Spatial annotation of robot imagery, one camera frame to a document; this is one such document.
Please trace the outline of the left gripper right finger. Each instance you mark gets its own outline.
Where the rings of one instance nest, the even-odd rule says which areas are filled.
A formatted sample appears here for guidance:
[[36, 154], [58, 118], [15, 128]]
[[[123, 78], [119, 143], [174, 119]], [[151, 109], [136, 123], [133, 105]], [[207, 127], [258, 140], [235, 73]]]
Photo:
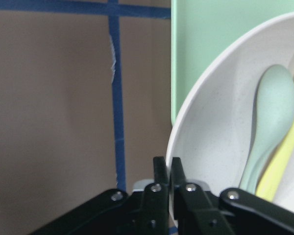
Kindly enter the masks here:
[[171, 163], [171, 201], [180, 235], [233, 235], [224, 215], [214, 207], [206, 192], [196, 183], [188, 183], [181, 159]]

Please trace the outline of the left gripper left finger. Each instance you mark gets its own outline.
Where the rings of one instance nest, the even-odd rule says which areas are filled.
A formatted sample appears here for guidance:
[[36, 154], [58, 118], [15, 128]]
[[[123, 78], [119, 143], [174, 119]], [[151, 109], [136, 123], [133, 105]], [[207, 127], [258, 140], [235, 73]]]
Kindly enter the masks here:
[[153, 182], [129, 197], [128, 235], [169, 233], [169, 180], [164, 157], [153, 158]]

